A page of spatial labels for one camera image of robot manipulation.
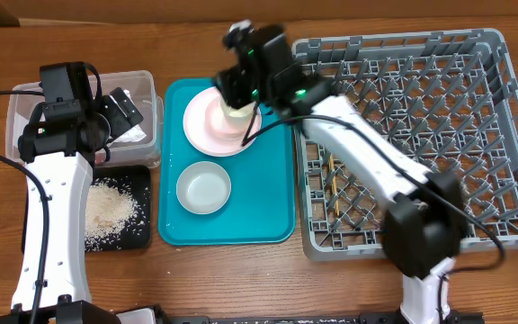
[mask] plastic container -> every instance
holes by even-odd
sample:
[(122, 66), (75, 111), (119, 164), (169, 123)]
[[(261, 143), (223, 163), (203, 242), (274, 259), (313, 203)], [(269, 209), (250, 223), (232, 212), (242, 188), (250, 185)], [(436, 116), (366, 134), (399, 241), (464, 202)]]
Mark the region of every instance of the plastic container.
[[(338, 78), (353, 109), (391, 144), (434, 172), (455, 171), (465, 211), (507, 248), (518, 248), (518, 85), (499, 31), (298, 40), (293, 52), (305, 73)], [(372, 188), (339, 160), (330, 170), (330, 152), (295, 135), (306, 255), (320, 261), (384, 257)], [(469, 226), (463, 251), (496, 248)]]
[[(146, 137), (138, 142), (119, 143), (110, 145), (112, 158), (102, 167), (143, 165), (158, 167), (161, 163), (161, 128), (163, 125), (163, 100), (157, 97), (153, 76), (147, 71), (132, 71), (101, 74), (103, 94), (107, 95), (116, 87), (129, 90), (131, 99), (143, 115), (139, 127)], [(89, 76), (91, 89), (95, 94), (97, 81)], [(41, 91), (39, 82), (17, 85), (13, 90)], [(31, 112), (37, 103), (42, 102), (42, 96), (12, 95), (7, 110), (7, 127), (5, 129), (5, 156), (15, 162), (20, 160), (17, 139), (22, 135)], [(98, 158), (104, 159), (104, 151), (97, 152)]]

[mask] wood grain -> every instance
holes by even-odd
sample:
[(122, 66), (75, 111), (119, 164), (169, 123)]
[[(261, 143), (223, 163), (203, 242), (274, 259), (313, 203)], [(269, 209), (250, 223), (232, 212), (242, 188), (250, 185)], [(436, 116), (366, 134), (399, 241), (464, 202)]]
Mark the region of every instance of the wood grain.
[[(506, 38), (518, 78), (518, 17), (294, 22), (288, 27), (291, 40), (493, 27)], [(220, 45), (227, 28), (228, 23), (202, 23), (0, 29), (0, 90), (38, 80), (41, 65), (85, 60), (102, 73), (149, 70), (163, 96), (179, 78), (212, 76), (233, 64)], [(2, 154), (8, 100), (0, 97)], [(154, 188), (158, 176), (152, 173)], [(0, 315), (9, 310), (21, 269), (25, 191), (24, 177), (0, 163)], [(171, 247), (159, 237), (156, 224), (146, 250), (87, 255), (94, 303), (106, 310), (159, 303), (171, 315), (231, 317), (354, 314), (394, 310), (401, 302), (401, 276), (385, 260), (309, 261), (299, 221), (281, 244), (233, 247)], [(495, 252), (469, 254), (459, 263), (475, 265), (495, 257)], [(488, 323), (518, 323), (518, 251), (500, 270), (453, 277), (451, 305), (483, 311)]]
[(518, 1), (456, 0), (0, 0), (16, 17), (99, 23), (263, 22), (307, 19), (518, 15)]
[(19, 24), (22, 27), (36, 27), (36, 26), (65, 26), (73, 24), (108, 24), (107, 22), (72, 22), (66, 20), (50, 20), (50, 19), (33, 19), (33, 18), (19, 18)]

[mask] wooden table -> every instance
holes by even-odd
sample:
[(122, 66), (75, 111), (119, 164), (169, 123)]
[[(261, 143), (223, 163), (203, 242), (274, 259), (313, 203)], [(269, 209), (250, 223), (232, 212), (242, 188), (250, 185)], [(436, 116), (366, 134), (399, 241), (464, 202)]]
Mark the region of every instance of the wooden table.
[[(220, 37), (228, 23), (76, 26), (0, 29), (0, 90), (39, 80), (39, 66), (85, 60), (100, 72), (151, 71), (160, 95), (176, 79), (212, 76), (234, 62)], [(494, 27), (507, 41), (518, 78), (518, 17), (373, 19), (294, 22), (289, 38)], [(0, 97), (0, 154), (4, 154), (7, 97)], [(153, 172), (158, 188), (159, 172)], [(21, 270), (25, 178), (0, 163), (0, 315), (9, 311)], [(157, 206), (154, 206), (156, 219)], [(171, 315), (212, 317), (356, 314), (391, 311), (401, 302), (401, 274), (386, 260), (315, 263), (299, 234), (277, 245), (167, 245), (153, 224), (143, 251), (86, 257), (94, 303), (125, 310), (159, 303)], [(496, 253), (469, 254), (460, 265), (490, 262)], [(518, 323), (518, 251), (498, 271), (458, 274), (451, 306), (483, 311), (488, 323)]]

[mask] dish rack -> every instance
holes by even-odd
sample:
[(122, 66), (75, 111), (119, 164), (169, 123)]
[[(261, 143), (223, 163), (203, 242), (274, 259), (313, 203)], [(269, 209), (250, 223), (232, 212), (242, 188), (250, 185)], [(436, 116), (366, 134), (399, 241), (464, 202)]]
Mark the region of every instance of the dish rack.
[[(353, 109), (392, 145), (434, 172), (453, 170), (465, 211), (518, 248), (518, 85), (499, 31), (298, 40), (293, 54), (306, 74), (338, 79)], [(295, 139), (306, 255), (384, 257), (372, 189), (327, 148), (298, 131)], [(495, 248), (470, 224), (461, 246)]]

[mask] white bowl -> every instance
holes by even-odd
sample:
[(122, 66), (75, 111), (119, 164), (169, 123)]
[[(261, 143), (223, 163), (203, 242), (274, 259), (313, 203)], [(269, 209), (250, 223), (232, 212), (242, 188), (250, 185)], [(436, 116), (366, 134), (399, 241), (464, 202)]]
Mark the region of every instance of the white bowl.
[(177, 179), (177, 199), (184, 209), (194, 214), (218, 211), (230, 194), (231, 180), (227, 171), (213, 162), (194, 163)]

